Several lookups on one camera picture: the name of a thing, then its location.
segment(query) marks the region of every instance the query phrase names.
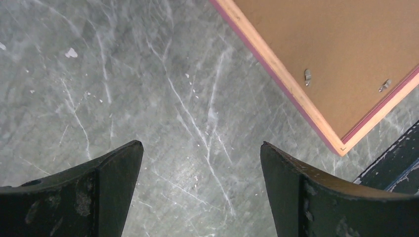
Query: black object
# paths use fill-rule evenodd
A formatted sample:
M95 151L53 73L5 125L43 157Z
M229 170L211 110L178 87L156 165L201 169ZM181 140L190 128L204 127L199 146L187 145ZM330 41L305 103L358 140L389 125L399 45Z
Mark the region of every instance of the black object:
M142 156L141 142L131 141L63 172L0 187L0 236L121 236Z
M419 192L419 121L362 172L354 183L405 194Z
M260 160L279 237L419 235L419 197L347 182L266 142Z

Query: scratch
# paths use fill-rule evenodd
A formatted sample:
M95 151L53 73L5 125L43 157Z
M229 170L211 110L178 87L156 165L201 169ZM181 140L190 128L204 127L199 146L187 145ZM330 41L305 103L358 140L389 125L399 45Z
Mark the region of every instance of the scratch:
M150 206L150 205L148 205L148 204L146 204L146 203L143 203L142 201L140 201L140 200L137 200L137 202L139 202L139 203L141 203L141 204L143 204L143 205L146 205L147 207L149 207L149 208L153 208L152 206Z
M65 132L67 131L68 125L66 126L66 128L64 129L63 135L61 136L60 142L58 143L58 148L60 148L61 146L61 142L63 141Z
M80 122L80 119L79 119L79 116L77 115L77 113L76 113L76 109L75 109L75 106L74 106L74 102L73 102L73 98L71 97L71 95L70 95L70 92L69 92L69 90L68 90L68 88L67 88L67 85L65 84L65 82L64 82L64 80L63 79L61 79L61 81L62 81L62 83L64 84L64 87L65 87L65 89L66 89L66 91L67 91L67 94L68 94L68 97L69 97L69 99L70 99L70 103L71 103L71 105L69 105L69 103L68 103L68 100L65 100L65 102L66 102L66 105L67 105L67 107L68 107L68 109L71 111L71 113L74 115L74 117L76 118L76 120L77 120L77 122L79 123L79 125L80 125L80 127L82 128L82 130L83 130L83 133L84 133L84 136L86 137L86 141L87 141L87 146L86 146L86 154L87 154L87 158L89 159L89 160L91 160L91 156L90 156L90 141L89 141L89 137L88 137L88 135L87 135L87 132L86 132L86 130L84 129L84 127L83 127L83 125L82 125L82 122Z
M196 233L197 235L199 235L199 233L198 233L197 229L195 228L194 224L192 224L192 222L191 222L190 220L188 220L188 221L189 221L189 223L191 224L192 228L194 228L195 233Z
M215 131L215 135L217 136L219 143L223 147L223 150L224 150L225 154L227 155L228 161L230 162L230 164L233 164L233 162L231 161L230 155L227 152L227 149L225 149L224 142L221 140L220 136L217 134L217 131Z
M322 162L322 165L323 165L323 167L325 168L325 171L327 172L327 168L326 168L326 165L324 164L323 160L322 160L322 159L320 159L320 161Z
M150 237L150 235L148 234L147 230L145 229L145 225L144 225L144 231L145 231L145 234L147 235L147 237Z
M211 143L212 143L212 136L209 138L209 148L211 148ZM228 198L228 196L227 196L226 192L224 191L224 188L223 188L220 180L215 175L214 169L211 166L211 163L210 163L210 152L211 152L211 149L208 149L207 156L205 157L205 159L207 160L207 163L208 163L209 170L211 171L211 174L213 175L213 177L216 180L217 184L220 186L221 191L222 191L222 193L224 195L224 198L227 200L228 206L230 207L230 213L231 213L231 215L235 217L236 216L236 212L235 212L235 210L233 208L233 205L231 204L231 200L230 200L230 198Z
M185 121L183 120L182 116L179 113L179 110L175 107L176 111L177 111L177 120L182 124L182 126L189 132L189 134L191 135L191 137L193 138L194 135L192 135L191 130L189 130L188 126L186 126Z
M66 89L66 92L67 92L67 95L68 95L68 98L70 99L70 102L71 102L71 105L73 106L73 110L75 110L75 105L74 105L74 101L73 101L73 98L71 97L71 94L70 94L70 92L69 92L69 90L68 90L68 88L67 88L67 85L66 85L66 83L64 82L64 80L61 78L61 82L63 83L63 85L64 85L64 88Z
M61 13L59 13L57 10L55 10L55 8L53 8L53 7L51 7L51 6L49 6L49 5L47 5L47 4L45 4L45 3L43 3L43 2L41 2L41 1L39 1L39 0L31 0L32 2L35 2L35 3L37 3L37 4L39 4L39 5L42 5L42 6L45 6L45 7L47 7L52 13L54 13L54 14L56 14L56 15L58 15L58 16L60 16L61 18L63 18L64 20L66 20L67 21L67 23L70 25L70 28L71 28L71 30L73 31L73 33L74 34L76 34L77 35L77 37L81 37L82 35L81 35L81 33L80 33L80 31L77 29L77 27L74 25L74 23L72 22L72 21L70 21L66 16L64 16L63 14L61 14Z
M22 157L20 157L20 156L19 156L19 158L20 158L20 159L22 159L22 160L24 160L24 161L26 161L26 163L28 163L28 164L32 165L33 167L37 168L38 170L40 170L40 171L44 172L45 174L47 174L47 175L51 175L50 173L46 172L45 170L43 170L43 169L39 168L38 166L34 165L33 163L29 162L27 159L23 159L23 158L22 158Z
M168 183L170 183L171 185L173 185L173 186L175 186L175 187L177 187L178 189L180 189L180 190L182 190L184 193L186 193L187 195L189 195L189 196L191 196L191 197L193 197L194 199L196 199L196 200L198 200L199 202L201 202L201 203L203 203L203 204L205 204L205 205L208 205L208 203L206 202L206 201L203 201L203 200L201 200L201 199L199 199L197 196L195 196L195 195L193 195L192 193L190 193L190 192L188 192L188 191L186 191L186 190L184 190L183 188L181 188L180 186L178 186L178 185L176 185L176 184L174 184L174 183L172 183L171 181L169 181L168 179L165 179L164 177L162 177L161 175L159 175L158 173L156 173L156 172L154 172L154 171L152 171L155 175L157 175L157 176L159 176L160 178L162 178L163 180L165 180L166 182L168 182Z
M110 140L112 140L112 138L115 136L114 135L114 119L112 119L112 121L111 121L111 129L110 130L111 131L109 133L109 138L110 138Z
M67 131L67 128L68 128L68 125L67 125L67 126L66 126L66 128L64 129L63 135L61 136L60 142L58 143L58 147L60 147L61 142L63 141L64 134L65 134L65 132Z
M168 81L170 83L171 89L173 90L173 92L176 94L177 99L180 101L180 104L182 105L183 110L186 112L186 114L189 116L190 121L192 122L194 128L196 129L196 131L198 132L199 136L202 139L202 142L204 143L205 147L208 148L207 142L205 140L204 135L202 134L202 132L199 130L198 126L196 125L194 118L192 117L191 113L189 113L189 110L185 107L185 104L183 103L182 99L180 98L179 94L176 92L176 90L174 89L173 83L171 82L170 78L168 78Z
M108 78L108 72L106 71L106 68L105 68L107 56L105 55L105 52L104 52L104 49L103 49L103 43L102 43L102 40L100 39L98 33L96 33L96 38L97 38L97 41L99 43L100 57L102 59L102 73L103 73L103 77L105 78L105 81L108 81L109 80L109 78ZM107 82L103 82L103 84L105 85L105 91L106 91L106 96L108 97L108 103L109 104L112 104L111 93L109 91L108 84L107 84Z

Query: brown cork surface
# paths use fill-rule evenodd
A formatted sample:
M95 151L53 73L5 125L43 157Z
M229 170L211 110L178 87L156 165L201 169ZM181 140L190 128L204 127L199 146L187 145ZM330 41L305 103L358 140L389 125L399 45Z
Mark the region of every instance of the brown cork surface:
M419 64L417 0L234 2L340 138Z

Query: gray marble floor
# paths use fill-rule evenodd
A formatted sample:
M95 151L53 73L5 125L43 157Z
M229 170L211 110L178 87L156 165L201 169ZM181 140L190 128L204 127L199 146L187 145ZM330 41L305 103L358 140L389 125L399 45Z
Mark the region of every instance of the gray marble floor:
M275 236L262 141L353 180L419 119L337 157L206 0L2 0L0 42L0 184L140 140L124 236Z

